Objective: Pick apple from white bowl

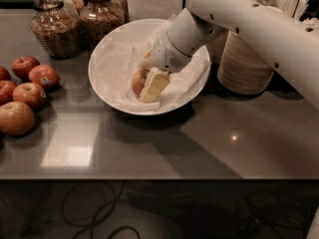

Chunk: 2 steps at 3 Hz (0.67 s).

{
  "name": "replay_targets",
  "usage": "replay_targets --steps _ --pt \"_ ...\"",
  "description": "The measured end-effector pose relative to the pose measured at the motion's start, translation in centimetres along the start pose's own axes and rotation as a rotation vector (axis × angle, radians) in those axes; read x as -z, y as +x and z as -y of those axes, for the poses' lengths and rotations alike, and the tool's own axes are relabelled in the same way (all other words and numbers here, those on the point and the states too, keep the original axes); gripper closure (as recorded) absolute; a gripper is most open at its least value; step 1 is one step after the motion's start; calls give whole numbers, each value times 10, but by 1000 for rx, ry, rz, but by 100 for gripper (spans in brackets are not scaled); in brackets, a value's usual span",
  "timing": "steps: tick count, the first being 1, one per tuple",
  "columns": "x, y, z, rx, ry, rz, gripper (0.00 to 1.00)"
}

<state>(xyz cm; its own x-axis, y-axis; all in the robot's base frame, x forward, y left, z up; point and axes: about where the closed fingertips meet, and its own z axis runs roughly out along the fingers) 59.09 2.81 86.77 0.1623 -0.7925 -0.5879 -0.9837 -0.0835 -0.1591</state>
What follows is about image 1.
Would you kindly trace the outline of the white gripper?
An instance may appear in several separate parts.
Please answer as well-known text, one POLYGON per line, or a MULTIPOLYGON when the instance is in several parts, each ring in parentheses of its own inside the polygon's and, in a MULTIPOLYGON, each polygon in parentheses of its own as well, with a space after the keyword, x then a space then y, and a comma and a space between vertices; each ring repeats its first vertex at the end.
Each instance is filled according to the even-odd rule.
POLYGON ((143 103, 152 103, 170 82, 169 73, 176 74, 191 61, 172 42, 167 32, 154 42, 152 50, 147 51, 138 63, 140 69, 151 69, 140 94, 143 103))

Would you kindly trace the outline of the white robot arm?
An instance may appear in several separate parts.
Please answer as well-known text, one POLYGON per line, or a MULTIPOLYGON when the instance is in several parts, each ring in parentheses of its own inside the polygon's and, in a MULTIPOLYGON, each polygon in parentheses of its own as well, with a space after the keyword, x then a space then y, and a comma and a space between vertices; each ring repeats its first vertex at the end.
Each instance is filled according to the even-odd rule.
POLYGON ((236 33, 314 107, 319 107, 319 33, 254 0, 186 0, 138 63, 178 73, 227 29, 236 33))

